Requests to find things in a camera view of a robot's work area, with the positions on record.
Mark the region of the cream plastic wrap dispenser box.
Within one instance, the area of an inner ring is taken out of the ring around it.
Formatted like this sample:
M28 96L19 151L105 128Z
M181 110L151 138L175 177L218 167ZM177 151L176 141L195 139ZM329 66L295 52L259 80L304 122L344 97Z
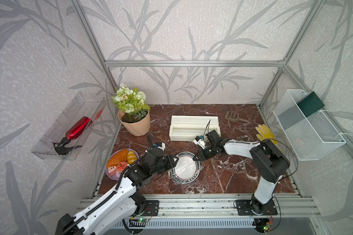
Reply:
M171 116L169 137L173 142L192 142L208 130L221 135L217 116Z

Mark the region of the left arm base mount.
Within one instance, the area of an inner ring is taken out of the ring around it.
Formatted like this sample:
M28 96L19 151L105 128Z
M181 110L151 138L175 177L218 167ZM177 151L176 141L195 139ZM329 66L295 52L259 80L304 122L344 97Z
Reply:
M134 216L158 216L159 200L146 200L137 206Z

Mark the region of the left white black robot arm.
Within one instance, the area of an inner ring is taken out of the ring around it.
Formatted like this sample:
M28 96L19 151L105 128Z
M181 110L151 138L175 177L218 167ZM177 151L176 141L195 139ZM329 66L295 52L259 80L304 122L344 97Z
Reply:
M127 165L119 180L93 204L75 214L65 214L56 226L57 235L103 235L123 219L141 214L146 199L139 189L155 175L176 167L179 158L166 155L159 146L150 147L134 163Z

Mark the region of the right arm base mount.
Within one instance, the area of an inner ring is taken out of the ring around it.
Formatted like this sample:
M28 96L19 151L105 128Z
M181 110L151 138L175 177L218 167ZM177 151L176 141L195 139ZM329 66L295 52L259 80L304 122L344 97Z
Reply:
M233 205L237 209L238 215L278 215L277 207L273 200L270 200L267 204L261 204L255 200L235 200Z

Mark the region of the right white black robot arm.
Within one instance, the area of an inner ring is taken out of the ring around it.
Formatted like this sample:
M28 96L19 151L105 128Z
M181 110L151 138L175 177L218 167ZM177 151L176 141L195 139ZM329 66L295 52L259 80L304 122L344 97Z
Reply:
M270 139L259 142L241 142L223 139L215 130L205 136L197 136L193 143L200 147L194 161L206 161L217 154L238 155L253 161L260 181L252 195L252 204L259 208L267 205L273 198L277 183L290 167L289 160Z

